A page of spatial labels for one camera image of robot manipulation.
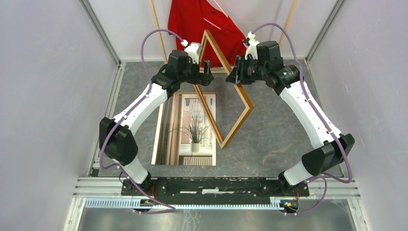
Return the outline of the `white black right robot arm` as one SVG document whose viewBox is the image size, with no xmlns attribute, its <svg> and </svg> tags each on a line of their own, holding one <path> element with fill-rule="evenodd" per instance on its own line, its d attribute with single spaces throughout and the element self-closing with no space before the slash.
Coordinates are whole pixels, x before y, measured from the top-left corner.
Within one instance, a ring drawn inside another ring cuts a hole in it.
<svg viewBox="0 0 408 231">
<path fill-rule="evenodd" d="M 247 47 L 245 55 L 236 57 L 226 82 L 250 85 L 264 81 L 291 108 L 314 148 L 278 176 L 279 193 L 291 196 L 298 184 L 344 162 L 355 140 L 351 134 L 343 134 L 334 126 L 316 104 L 307 84 L 300 79 L 299 67 L 284 65 L 277 42 L 247 38 L 244 44 Z"/>
</svg>

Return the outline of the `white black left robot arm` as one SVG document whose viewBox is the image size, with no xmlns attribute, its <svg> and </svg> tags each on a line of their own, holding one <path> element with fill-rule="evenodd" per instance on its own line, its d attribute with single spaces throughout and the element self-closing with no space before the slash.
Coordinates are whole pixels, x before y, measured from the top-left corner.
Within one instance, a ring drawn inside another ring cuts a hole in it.
<svg viewBox="0 0 408 231">
<path fill-rule="evenodd" d="M 141 95 L 125 110 L 113 118 L 104 117 L 99 123 L 100 167 L 105 168 L 103 156 L 114 161 L 133 183 L 132 189 L 139 196 L 151 191 L 151 175 L 137 157 L 138 145 L 135 134 L 148 116 L 180 89 L 182 83 L 207 86 L 214 79 L 210 61 L 204 61 L 204 71 L 200 72 L 200 62 L 192 52 L 174 50 L 167 64 L 151 77 Z"/>
</svg>

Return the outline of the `plant photo print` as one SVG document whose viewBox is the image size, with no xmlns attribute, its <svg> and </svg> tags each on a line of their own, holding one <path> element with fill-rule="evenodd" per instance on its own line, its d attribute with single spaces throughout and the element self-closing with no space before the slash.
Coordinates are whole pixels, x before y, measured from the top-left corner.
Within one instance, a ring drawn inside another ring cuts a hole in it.
<svg viewBox="0 0 408 231">
<path fill-rule="evenodd" d="M 217 139 L 199 96 L 175 93 L 160 105 L 153 165 L 215 166 Z"/>
</svg>

